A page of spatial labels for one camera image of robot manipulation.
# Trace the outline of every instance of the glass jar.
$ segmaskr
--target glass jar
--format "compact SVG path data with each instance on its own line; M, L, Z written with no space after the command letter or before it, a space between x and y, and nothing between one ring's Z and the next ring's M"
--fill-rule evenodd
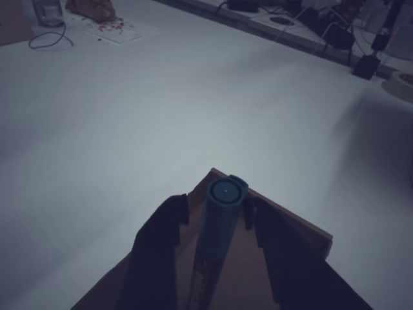
M39 25L45 27L63 26L62 7L59 0L32 0Z

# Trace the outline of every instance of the blue cylindrical object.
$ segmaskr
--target blue cylindrical object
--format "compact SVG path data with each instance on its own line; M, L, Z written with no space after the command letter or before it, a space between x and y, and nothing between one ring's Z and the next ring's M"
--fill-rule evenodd
M211 182L202 214L188 310L207 310L219 279L248 184L236 176Z

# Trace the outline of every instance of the desk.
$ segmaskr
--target desk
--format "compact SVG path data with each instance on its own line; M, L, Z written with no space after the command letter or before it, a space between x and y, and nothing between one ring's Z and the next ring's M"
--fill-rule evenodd
M116 10L162 31L0 48L0 308L69 309L165 198L217 167L331 233L328 262L374 309L412 309L411 107L157 2Z

